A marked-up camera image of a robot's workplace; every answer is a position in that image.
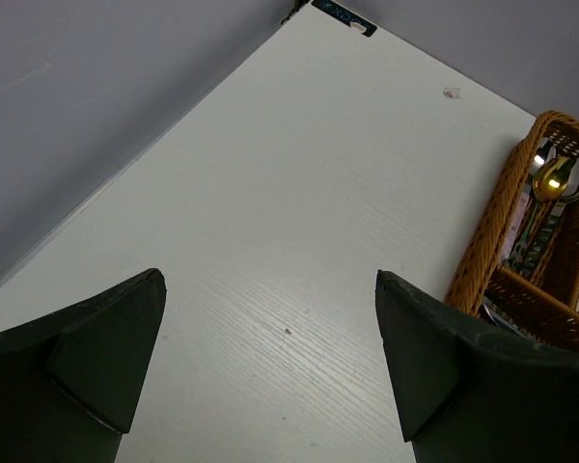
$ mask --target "white table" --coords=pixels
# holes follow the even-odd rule
[[[119,462],[413,461],[375,273],[442,297],[532,120],[307,6],[0,288],[0,330],[155,266],[166,313]]]

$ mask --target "cutlery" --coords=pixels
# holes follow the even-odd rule
[[[542,203],[556,201],[568,186],[570,172],[574,165],[574,159],[566,156],[557,156],[544,163],[532,179],[532,192],[534,193],[534,204],[530,219],[512,247],[512,252],[505,265],[518,271],[523,263],[523,258],[528,249],[530,232],[537,218],[538,209]]]
[[[519,330],[519,328],[517,328],[517,326],[512,323],[512,321],[509,321],[507,319],[509,317],[500,311],[500,309],[498,309],[498,307],[493,304],[493,302],[491,302],[491,300],[489,300],[486,296],[482,299],[481,309],[484,313],[486,313],[486,316],[495,326],[498,326],[511,333],[515,333],[522,338],[530,339],[530,337],[522,333],[521,330]]]
[[[524,258],[519,274],[524,278],[529,278],[535,271],[544,255],[547,245],[553,237],[553,233],[560,224],[562,214],[567,204],[579,200],[579,160],[571,170],[568,187],[563,195],[556,201],[551,213],[544,220],[538,229],[537,236],[532,245],[529,246],[527,256]]]
[[[523,186],[523,191],[519,196],[519,201],[515,207],[514,213],[512,214],[512,219],[510,220],[509,230],[507,231],[506,237],[504,239],[504,244],[502,245],[502,250],[500,251],[499,262],[506,260],[510,256],[510,251],[512,251],[512,246],[515,243],[515,238],[517,237],[517,231],[519,226],[523,221],[523,215],[525,209],[530,200],[532,193],[532,179],[534,175],[544,165],[545,162],[556,157],[557,151],[553,146],[553,142],[548,138],[542,138],[540,144],[538,145],[537,153],[534,156],[534,162],[530,165],[530,172],[526,179],[526,183]]]

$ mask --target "woven basket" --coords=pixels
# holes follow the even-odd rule
[[[540,115],[528,136],[512,150],[445,301],[464,313],[480,316],[487,293],[504,301],[500,309],[535,338],[579,352],[579,313],[575,311],[579,301],[579,201],[566,207],[531,278],[526,280],[498,264],[512,214],[543,137],[554,143],[559,154],[579,157],[579,122],[556,111]],[[552,206],[540,206],[531,236]]]

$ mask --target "spoon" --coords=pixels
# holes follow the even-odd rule
[[[560,219],[562,218],[562,213],[564,212],[565,206],[567,204],[574,203],[579,200],[579,160],[574,164],[572,168],[570,178],[568,181],[568,187],[566,188],[564,194],[556,201],[556,204],[551,209],[551,213],[544,220],[537,232],[537,237],[534,242],[529,247],[528,255],[523,260],[521,271],[519,272],[522,277],[529,278],[534,270],[537,268],[540,259],[542,258],[547,245],[551,241],[553,233],[560,224]]]
[[[505,265],[518,271],[523,263],[523,258],[528,249],[530,232],[537,218],[538,209],[541,203],[556,201],[562,196],[568,186],[570,171],[574,165],[574,159],[566,156],[558,156],[538,169],[532,179],[532,192],[534,193],[534,205],[530,220],[523,232],[515,242],[510,257],[505,261]]]
[[[556,151],[556,147],[553,145],[553,142],[550,139],[546,137],[540,139],[537,152],[534,156],[533,162],[530,164],[530,172],[528,173],[525,184],[523,185],[523,190],[521,191],[521,196],[519,197],[519,201],[517,202],[514,213],[512,214],[510,227],[507,231],[506,237],[504,239],[504,245],[502,246],[502,250],[500,252],[500,262],[505,261],[510,256],[512,246],[517,241],[517,231],[523,220],[523,215],[525,213],[526,206],[528,205],[528,201],[532,196],[532,180],[534,179],[534,175],[545,164],[545,162],[555,158],[557,154],[558,153]]]

